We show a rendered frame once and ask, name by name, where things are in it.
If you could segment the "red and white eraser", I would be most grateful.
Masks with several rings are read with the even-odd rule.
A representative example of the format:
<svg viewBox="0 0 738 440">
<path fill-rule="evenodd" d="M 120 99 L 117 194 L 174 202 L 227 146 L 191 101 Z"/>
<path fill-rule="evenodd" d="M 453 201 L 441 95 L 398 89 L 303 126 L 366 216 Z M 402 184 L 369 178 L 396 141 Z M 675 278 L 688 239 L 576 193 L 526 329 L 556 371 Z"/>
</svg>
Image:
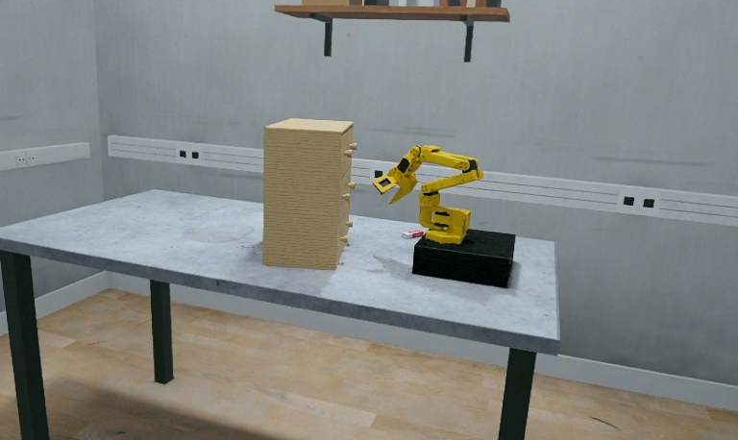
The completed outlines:
<svg viewBox="0 0 738 440">
<path fill-rule="evenodd" d="M 424 235 L 424 232 L 419 231 L 419 230 L 411 231 L 411 232 L 403 232 L 402 233 L 402 237 L 403 238 L 406 238 L 406 239 L 415 238 L 415 237 L 419 237 L 419 236 L 423 236 L 423 235 Z"/>
</svg>

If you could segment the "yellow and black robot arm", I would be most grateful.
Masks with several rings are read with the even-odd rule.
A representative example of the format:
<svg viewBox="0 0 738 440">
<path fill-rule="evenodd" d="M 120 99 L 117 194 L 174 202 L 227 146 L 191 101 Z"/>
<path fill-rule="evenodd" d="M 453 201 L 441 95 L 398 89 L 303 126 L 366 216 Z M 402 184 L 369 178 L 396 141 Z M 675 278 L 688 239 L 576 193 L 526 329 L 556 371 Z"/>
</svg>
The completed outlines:
<svg viewBox="0 0 738 440">
<path fill-rule="evenodd" d="M 421 190 L 423 193 L 419 193 L 419 223 L 423 228 L 430 229 L 430 231 L 426 231 L 426 239 L 441 244 L 460 244 L 466 235 L 464 223 L 468 210 L 446 209 L 438 206 L 440 203 L 438 190 L 449 188 L 451 185 L 453 187 L 483 179 L 482 170 L 478 169 L 479 162 L 476 159 L 441 152 L 439 147 L 417 145 L 412 147 L 405 157 L 402 157 L 396 169 L 403 176 L 406 176 L 415 172 L 422 162 L 462 170 L 461 174 L 422 184 Z M 432 221 L 431 214 L 433 211 L 436 212 L 433 214 Z"/>
</svg>

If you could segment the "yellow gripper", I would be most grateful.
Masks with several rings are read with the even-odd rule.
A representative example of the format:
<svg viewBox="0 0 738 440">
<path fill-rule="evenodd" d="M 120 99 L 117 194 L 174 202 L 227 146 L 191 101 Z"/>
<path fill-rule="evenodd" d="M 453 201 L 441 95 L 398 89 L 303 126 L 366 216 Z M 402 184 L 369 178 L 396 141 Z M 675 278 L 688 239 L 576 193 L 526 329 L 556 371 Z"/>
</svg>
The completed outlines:
<svg viewBox="0 0 738 440">
<path fill-rule="evenodd" d="M 377 190 L 383 195 L 387 190 L 393 188 L 395 183 L 399 186 L 398 192 L 395 194 L 393 199 L 389 202 L 390 205 L 396 203 L 401 198 L 406 196 L 408 193 L 410 193 L 415 185 L 418 183 L 418 180 L 416 179 L 416 174 L 409 174 L 406 176 L 403 176 L 397 169 L 397 165 L 394 165 L 393 169 L 390 169 L 388 174 L 383 175 L 379 177 L 378 179 L 372 181 L 373 185 L 377 188 Z"/>
</svg>

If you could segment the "tan wooden chest of drawers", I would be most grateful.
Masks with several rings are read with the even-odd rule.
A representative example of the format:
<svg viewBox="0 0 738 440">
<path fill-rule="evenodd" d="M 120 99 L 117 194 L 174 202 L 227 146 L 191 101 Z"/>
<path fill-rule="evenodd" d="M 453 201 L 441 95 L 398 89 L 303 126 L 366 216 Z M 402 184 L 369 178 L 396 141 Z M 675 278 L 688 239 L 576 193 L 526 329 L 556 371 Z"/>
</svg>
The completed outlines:
<svg viewBox="0 0 738 440">
<path fill-rule="evenodd" d="M 341 141 L 350 127 L 293 118 L 264 127 L 262 265 L 336 271 L 340 180 L 352 164 L 340 178 Z"/>
</svg>

